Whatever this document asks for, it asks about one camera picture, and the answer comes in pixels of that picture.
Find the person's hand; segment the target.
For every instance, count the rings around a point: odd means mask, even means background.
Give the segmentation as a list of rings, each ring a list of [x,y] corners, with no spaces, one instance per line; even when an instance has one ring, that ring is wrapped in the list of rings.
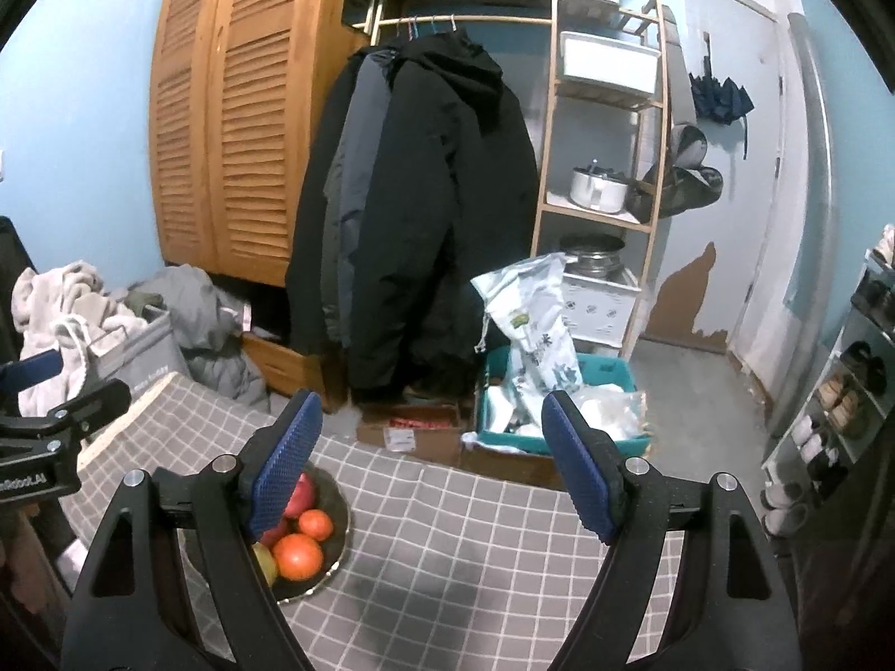
[[[11,592],[21,606],[38,615],[53,601],[53,577],[43,546],[20,509],[2,511],[2,566],[11,573]]]

